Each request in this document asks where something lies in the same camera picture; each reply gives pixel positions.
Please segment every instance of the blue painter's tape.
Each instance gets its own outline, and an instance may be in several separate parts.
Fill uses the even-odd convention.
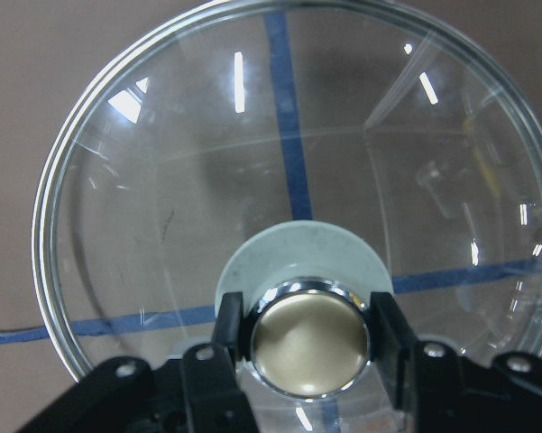
[[[321,411],[323,412],[323,423],[326,433],[340,433],[339,426],[339,406],[336,400],[321,401]]]
[[[395,293],[402,294],[454,286],[473,286],[507,278],[521,278],[541,272],[541,260],[525,260],[393,277],[392,282]],[[146,313],[142,318],[140,314],[132,314],[119,318],[79,320],[72,322],[72,329],[76,336],[108,336],[190,327],[214,321],[215,308],[212,305],[207,305],[179,311]],[[44,340],[48,337],[45,327],[0,332],[0,345],[26,343]]]
[[[520,277],[542,272],[542,261],[522,260],[516,262],[487,264],[472,268],[451,269],[393,277],[393,289],[396,294],[414,291],[441,289],[453,286],[471,286],[508,277]]]
[[[313,219],[305,154],[300,138],[299,105],[290,57],[287,19],[284,14],[266,14],[264,25],[271,50],[272,90],[292,219]]]
[[[72,331],[76,336],[110,336],[133,334],[136,332],[158,331],[175,327],[191,327],[213,323],[215,307],[207,305],[193,309],[168,311],[164,313],[131,314],[119,318],[77,320],[72,322]],[[47,339],[45,327],[36,327],[16,332],[0,332],[0,345],[26,343]]]

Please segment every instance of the round glass dome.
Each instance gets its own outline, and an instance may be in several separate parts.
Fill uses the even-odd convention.
[[[381,257],[418,336],[481,364],[542,351],[536,118],[454,30],[358,0],[214,2],[100,72],[36,198],[51,339],[77,379],[116,355],[159,366],[209,339],[217,282],[245,241],[311,219]],[[369,371],[317,403],[245,369],[262,431],[309,431],[295,408],[315,431],[396,428]]]

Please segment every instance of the screw hole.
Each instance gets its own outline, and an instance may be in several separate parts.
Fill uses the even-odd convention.
[[[531,371],[531,362],[522,356],[511,356],[507,360],[507,366],[517,373],[529,373]]]
[[[121,364],[115,370],[116,377],[120,378],[132,376],[135,372],[136,364],[133,361]]]
[[[445,347],[439,343],[427,343],[423,347],[423,352],[431,358],[442,358],[446,355]]]
[[[212,359],[214,356],[215,356],[215,351],[210,345],[203,347],[201,349],[198,349],[197,352],[195,353],[195,357],[199,361],[206,361],[208,359]]]

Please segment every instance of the black mount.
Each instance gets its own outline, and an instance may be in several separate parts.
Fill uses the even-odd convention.
[[[514,352],[484,368],[440,342],[419,341],[389,293],[372,293],[364,317],[371,359],[409,431],[542,433],[542,359]],[[20,433],[257,432],[234,369],[250,328],[242,293],[226,293],[211,343],[156,371],[132,357],[101,363]]]

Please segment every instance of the round metal cap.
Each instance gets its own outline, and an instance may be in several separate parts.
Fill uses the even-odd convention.
[[[364,321],[337,295],[287,296],[262,313],[253,363],[264,381],[287,394],[308,398],[340,391],[367,363]]]

